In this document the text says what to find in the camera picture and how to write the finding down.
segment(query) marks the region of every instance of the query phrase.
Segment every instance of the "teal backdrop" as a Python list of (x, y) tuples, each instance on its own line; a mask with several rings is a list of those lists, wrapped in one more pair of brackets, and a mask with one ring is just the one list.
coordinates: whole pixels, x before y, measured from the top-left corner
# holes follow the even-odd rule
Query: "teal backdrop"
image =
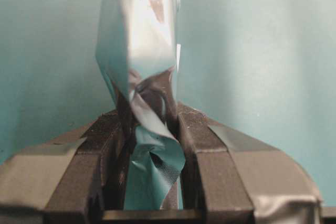
[[(113, 109), (101, 0), (0, 0), (0, 163)], [(181, 0), (178, 97), (291, 155), (336, 206), (336, 0)]]

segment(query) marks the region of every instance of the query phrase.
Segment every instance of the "shiny foil sheet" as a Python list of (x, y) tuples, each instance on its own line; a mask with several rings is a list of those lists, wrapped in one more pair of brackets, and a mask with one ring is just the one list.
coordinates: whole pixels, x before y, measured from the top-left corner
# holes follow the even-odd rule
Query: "shiny foil sheet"
[(176, 140), (179, 0), (102, 0), (97, 62), (131, 153), (125, 210), (182, 208)]

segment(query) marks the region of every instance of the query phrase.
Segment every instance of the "aluminum foil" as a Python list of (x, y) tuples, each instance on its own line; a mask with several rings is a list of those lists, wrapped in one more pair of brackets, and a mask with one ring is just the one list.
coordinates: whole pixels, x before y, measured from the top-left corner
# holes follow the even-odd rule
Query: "aluminum foil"
[(102, 0), (97, 62), (132, 153), (124, 209), (181, 208), (176, 140), (179, 0)]

